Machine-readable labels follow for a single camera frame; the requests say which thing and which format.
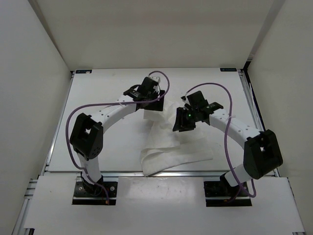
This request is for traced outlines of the white pleated skirt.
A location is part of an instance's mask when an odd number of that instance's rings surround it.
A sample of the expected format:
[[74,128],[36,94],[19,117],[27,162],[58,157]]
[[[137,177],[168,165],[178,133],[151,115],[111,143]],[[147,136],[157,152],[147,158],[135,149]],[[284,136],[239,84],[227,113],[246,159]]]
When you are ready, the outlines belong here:
[[213,159],[218,144],[209,140],[202,131],[174,132],[177,102],[165,101],[162,112],[144,111],[144,118],[153,126],[141,150],[144,176],[182,164]]

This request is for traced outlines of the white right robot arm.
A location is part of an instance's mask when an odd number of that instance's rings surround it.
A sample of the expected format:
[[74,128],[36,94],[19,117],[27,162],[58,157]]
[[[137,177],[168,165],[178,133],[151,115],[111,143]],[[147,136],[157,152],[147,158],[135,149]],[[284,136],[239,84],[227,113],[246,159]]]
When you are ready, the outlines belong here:
[[208,103],[202,92],[183,96],[183,107],[178,107],[173,131],[184,132],[204,122],[233,139],[244,151],[243,163],[220,177],[220,191],[230,196],[244,182],[258,180],[283,164],[283,158],[275,133],[249,127],[219,103]]

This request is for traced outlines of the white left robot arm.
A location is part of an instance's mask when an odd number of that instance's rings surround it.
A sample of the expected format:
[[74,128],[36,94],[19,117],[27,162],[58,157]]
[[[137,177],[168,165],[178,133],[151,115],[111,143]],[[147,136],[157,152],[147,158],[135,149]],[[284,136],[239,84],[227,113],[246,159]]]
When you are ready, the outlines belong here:
[[140,85],[126,90],[115,103],[97,113],[77,116],[69,143],[77,153],[84,189],[92,196],[102,192],[103,176],[98,155],[103,148],[104,133],[116,122],[139,109],[163,111],[165,90],[161,90],[159,77],[145,77]]

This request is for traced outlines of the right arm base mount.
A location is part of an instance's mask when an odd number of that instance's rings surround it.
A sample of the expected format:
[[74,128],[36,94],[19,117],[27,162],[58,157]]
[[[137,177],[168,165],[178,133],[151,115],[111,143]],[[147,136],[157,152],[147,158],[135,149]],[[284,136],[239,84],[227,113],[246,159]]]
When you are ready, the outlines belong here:
[[239,186],[228,189],[217,177],[204,177],[203,188],[207,207],[251,207],[249,196]]

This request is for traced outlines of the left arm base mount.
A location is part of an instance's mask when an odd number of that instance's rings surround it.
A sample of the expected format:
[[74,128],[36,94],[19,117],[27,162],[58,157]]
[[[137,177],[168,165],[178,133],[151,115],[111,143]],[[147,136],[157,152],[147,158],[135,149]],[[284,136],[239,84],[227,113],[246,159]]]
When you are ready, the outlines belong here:
[[101,205],[115,206],[117,199],[117,181],[104,181],[101,183],[107,190],[109,199],[103,189],[99,186],[88,185],[81,178],[76,179],[72,204],[73,205]]

